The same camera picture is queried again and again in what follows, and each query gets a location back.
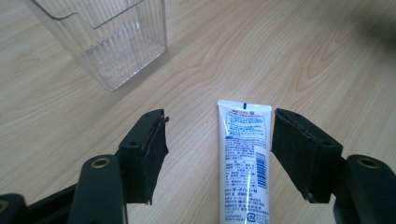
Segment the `light wood tabletop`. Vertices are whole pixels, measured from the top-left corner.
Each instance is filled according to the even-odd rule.
[[[396,170],[396,1],[166,0],[168,51],[113,92],[22,1],[0,3],[0,194],[34,203],[163,108],[169,154],[130,223],[219,222],[217,100],[297,112]],[[272,223],[334,223],[271,154]]]

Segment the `wood grain surface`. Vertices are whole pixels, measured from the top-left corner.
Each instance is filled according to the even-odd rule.
[[[170,150],[130,223],[219,222],[217,100],[304,115],[396,170],[396,1],[166,0],[168,51],[116,91],[97,84],[22,1],[0,3],[0,194],[34,203],[114,153],[164,108]],[[272,223],[334,223],[271,155]]]

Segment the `clear plastic container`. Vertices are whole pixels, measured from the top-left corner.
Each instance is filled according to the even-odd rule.
[[[23,1],[109,91],[166,51],[163,0]]]

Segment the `tube label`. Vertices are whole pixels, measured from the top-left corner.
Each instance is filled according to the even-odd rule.
[[[272,107],[219,101],[220,222],[269,223]]]

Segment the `toothpaste tube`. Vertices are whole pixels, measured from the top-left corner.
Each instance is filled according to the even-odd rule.
[[[220,223],[269,223],[272,107],[218,101]]]

